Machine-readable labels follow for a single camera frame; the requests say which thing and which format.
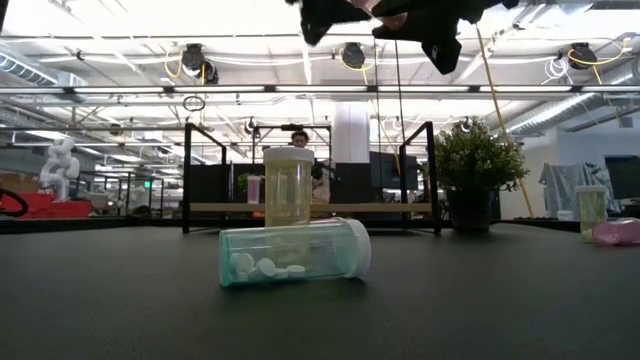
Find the red crates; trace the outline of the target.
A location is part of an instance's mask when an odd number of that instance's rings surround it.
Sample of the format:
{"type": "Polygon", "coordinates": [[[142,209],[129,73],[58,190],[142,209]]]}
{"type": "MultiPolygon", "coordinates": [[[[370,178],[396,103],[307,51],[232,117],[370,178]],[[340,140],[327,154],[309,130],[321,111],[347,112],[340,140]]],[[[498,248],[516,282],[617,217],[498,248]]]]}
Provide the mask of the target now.
{"type": "Polygon", "coordinates": [[[23,193],[20,197],[28,204],[21,220],[88,218],[91,210],[91,203],[85,200],[55,202],[52,194],[42,193],[23,193]]]}

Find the purple pill bottle white cap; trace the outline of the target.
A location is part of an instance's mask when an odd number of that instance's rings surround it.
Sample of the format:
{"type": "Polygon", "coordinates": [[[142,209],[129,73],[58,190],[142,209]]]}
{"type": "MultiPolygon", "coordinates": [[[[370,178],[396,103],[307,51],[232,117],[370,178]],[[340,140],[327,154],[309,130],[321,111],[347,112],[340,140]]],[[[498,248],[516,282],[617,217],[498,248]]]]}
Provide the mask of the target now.
{"type": "Polygon", "coordinates": [[[247,202],[249,204],[259,204],[261,196],[262,178],[259,175],[247,176],[247,202]]]}
{"type": "Polygon", "coordinates": [[[640,245],[640,219],[601,223],[593,228],[592,234],[596,242],[604,245],[640,245]]]}

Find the black partition panel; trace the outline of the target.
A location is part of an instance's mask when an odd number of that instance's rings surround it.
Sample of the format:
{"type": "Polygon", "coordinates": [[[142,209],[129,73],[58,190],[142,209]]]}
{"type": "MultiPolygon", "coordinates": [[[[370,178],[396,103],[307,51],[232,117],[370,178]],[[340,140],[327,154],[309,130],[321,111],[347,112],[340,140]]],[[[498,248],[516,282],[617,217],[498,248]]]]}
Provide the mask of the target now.
{"type": "Polygon", "coordinates": [[[331,185],[331,202],[356,204],[374,200],[369,163],[337,163],[331,185]]]}
{"type": "Polygon", "coordinates": [[[249,173],[263,176],[262,164],[191,165],[189,200],[192,203],[246,203],[237,179],[249,173]]]}

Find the person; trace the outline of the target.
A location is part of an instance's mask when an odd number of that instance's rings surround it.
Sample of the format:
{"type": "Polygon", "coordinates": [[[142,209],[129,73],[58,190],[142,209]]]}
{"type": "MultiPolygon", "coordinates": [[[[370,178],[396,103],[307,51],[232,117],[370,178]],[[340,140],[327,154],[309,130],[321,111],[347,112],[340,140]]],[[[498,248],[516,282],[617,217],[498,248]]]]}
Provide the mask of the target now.
{"type": "MultiPolygon", "coordinates": [[[[306,148],[309,136],[304,130],[291,134],[291,141],[296,148],[306,148]]],[[[317,158],[311,167],[312,200],[314,203],[326,204],[330,202],[330,172],[324,168],[324,164],[317,158]]]]}

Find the silver ventilation duct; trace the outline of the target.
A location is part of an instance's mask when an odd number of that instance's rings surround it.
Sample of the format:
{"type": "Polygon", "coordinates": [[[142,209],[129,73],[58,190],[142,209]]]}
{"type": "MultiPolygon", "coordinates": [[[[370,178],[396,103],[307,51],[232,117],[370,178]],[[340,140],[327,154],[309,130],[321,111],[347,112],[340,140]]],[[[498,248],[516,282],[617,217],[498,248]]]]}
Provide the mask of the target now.
{"type": "Polygon", "coordinates": [[[47,68],[27,57],[0,46],[0,73],[35,87],[87,86],[88,82],[74,73],[47,68]]]}
{"type": "Polygon", "coordinates": [[[604,106],[609,94],[640,92],[640,56],[605,73],[602,80],[603,85],[579,85],[571,96],[546,102],[507,121],[507,133],[526,136],[541,132],[604,106]]]}

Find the green plant in black pot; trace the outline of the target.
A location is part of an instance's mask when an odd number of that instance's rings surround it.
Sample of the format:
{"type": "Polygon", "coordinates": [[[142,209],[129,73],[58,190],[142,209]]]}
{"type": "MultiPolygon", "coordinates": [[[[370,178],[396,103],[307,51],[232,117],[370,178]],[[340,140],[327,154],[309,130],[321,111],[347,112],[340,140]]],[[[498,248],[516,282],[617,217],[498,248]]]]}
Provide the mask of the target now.
{"type": "Polygon", "coordinates": [[[488,232],[492,197],[501,190],[520,189],[529,174],[522,146],[492,135],[477,118],[435,136],[434,160],[452,227],[466,233],[488,232]]]}

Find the long ceiling light bar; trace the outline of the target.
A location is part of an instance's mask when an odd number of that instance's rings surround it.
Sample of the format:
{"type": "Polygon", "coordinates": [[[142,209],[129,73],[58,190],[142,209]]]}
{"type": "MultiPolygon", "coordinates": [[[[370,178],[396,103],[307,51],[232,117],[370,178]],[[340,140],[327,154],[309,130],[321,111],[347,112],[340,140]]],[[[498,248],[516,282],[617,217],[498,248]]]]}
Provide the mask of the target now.
{"type": "Polygon", "coordinates": [[[133,86],[133,87],[0,87],[0,95],[159,95],[179,93],[498,93],[564,94],[564,93],[631,93],[640,85],[212,85],[212,86],[133,86]]]}

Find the small green background plant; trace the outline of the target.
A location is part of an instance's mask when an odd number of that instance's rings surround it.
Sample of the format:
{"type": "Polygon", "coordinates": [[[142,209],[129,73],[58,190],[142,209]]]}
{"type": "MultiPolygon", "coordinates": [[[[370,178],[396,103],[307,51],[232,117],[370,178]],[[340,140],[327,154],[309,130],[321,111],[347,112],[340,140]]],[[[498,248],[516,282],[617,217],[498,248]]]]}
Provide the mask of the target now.
{"type": "MultiPolygon", "coordinates": [[[[238,184],[238,188],[239,190],[245,195],[246,197],[246,202],[247,202],[247,176],[248,175],[256,175],[256,174],[249,174],[249,173],[244,173],[241,174],[238,179],[237,179],[237,184],[238,184]]],[[[260,196],[260,202],[263,200],[263,177],[261,175],[259,175],[262,178],[262,183],[261,183],[261,196],[260,196]]]]}

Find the grey draped cloth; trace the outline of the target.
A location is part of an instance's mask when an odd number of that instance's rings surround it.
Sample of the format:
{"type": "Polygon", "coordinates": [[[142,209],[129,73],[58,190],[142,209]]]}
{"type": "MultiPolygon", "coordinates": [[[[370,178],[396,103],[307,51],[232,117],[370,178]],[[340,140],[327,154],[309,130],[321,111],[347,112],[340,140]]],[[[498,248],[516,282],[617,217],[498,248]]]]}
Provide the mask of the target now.
{"type": "Polygon", "coordinates": [[[606,188],[607,212],[621,210],[620,203],[613,198],[608,170],[589,162],[573,165],[545,163],[539,183],[544,186],[545,210],[550,217],[557,217],[558,211],[571,211],[574,216],[577,216],[576,187],[587,185],[601,185],[606,188]]]}

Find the white column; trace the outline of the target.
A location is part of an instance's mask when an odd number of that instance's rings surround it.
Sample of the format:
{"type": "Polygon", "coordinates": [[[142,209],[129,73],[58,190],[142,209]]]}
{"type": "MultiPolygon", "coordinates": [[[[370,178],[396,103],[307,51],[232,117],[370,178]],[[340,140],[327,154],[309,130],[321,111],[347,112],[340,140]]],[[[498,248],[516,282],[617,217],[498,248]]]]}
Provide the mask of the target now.
{"type": "Polygon", "coordinates": [[[336,104],[332,121],[332,158],[337,163],[364,164],[369,158],[370,118],[366,102],[336,104]]]}

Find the red pill bottle white cap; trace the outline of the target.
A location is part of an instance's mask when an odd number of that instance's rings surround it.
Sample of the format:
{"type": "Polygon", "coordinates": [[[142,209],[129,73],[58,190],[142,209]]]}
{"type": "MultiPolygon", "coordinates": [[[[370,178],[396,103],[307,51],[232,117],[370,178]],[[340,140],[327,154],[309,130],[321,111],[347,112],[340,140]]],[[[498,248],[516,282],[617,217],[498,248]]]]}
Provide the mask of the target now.
{"type": "MultiPolygon", "coordinates": [[[[351,3],[356,8],[363,10],[368,15],[373,15],[372,13],[373,8],[383,0],[346,0],[346,1],[351,3]]],[[[404,25],[406,18],[407,18],[407,13],[401,13],[393,16],[377,17],[377,20],[379,20],[381,24],[388,29],[398,30],[404,25]]]]}

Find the yellow pill bottle white cap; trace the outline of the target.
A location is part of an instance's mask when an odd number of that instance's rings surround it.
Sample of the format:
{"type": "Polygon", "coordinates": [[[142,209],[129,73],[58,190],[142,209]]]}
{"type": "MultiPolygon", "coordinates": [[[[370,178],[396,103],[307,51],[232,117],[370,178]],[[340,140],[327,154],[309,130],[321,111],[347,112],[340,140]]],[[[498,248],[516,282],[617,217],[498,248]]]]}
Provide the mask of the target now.
{"type": "Polygon", "coordinates": [[[309,223],[314,160],[314,152],[304,148],[278,147],[264,151],[267,227],[309,223]]]}
{"type": "Polygon", "coordinates": [[[607,220],[607,188],[602,185],[576,187],[580,232],[585,242],[593,243],[596,225],[607,220]]]}

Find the teal pill bottle white cap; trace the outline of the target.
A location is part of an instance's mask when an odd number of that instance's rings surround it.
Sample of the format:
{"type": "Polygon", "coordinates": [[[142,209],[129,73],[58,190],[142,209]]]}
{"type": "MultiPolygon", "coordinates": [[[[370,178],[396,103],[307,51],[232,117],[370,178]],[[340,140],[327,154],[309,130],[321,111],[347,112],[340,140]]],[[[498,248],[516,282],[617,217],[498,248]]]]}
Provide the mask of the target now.
{"type": "Polygon", "coordinates": [[[218,276],[223,287],[360,278],[371,259],[369,233],[355,219],[219,233],[218,276]]]}

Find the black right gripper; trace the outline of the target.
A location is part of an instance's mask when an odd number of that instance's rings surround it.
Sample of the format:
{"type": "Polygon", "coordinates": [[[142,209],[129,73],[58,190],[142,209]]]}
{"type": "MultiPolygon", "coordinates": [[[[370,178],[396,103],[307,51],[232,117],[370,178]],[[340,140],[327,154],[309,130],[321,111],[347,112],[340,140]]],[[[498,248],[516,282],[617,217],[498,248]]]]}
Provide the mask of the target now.
{"type": "Polygon", "coordinates": [[[476,24],[485,10],[502,5],[511,9],[520,0],[380,0],[371,9],[374,16],[394,16],[425,11],[425,19],[382,25],[372,30],[376,39],[423,42],[423,50],[443,75],[453,72],[461,53],[456,39],[460,20],[476,24]]]}

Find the wooden shelf black metal frame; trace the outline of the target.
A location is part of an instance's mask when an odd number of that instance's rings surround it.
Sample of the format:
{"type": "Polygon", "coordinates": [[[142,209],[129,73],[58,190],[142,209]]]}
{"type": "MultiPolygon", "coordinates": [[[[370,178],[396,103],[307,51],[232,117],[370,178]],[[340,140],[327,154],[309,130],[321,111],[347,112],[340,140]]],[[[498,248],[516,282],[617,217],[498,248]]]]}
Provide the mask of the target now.
{"type": "MultiPolygon", "coordinates": [[[[234,212],[264,212],[264,204],[248,204],[248,203],[230,203],[228,202],[228,186],[230,180],[231,167],[227,164],[227,147],[206,133],[196,124],[187,122],[182,128],[184,131],[184,147],[185,155],[183,161],[183,197],[182,197],[182,232],[189,233],[191,227],[191,214],[193,212],[216,212],[216,213],[234,213],[234,212]],[[222,203],[198,203],[194,202],[191,195],[196,185],[196,180],[192,176],[191,171],[194,166],[191,164],[192,159],[192,132],[196,131],[217,145],[222,150],[222,186],[221,190],[222,203]]],[[[443,229],[443,223],[437,215],[439,205],[433,203],[338,203],[338,204],[311,204],[310,212],[321,213],[399,213],[401,220],[398,224],[383,225],[383,228],[401,228],[409,230],[415,228],[420,231],[431,229],[432,233],[439,235],[443,229]]]]}

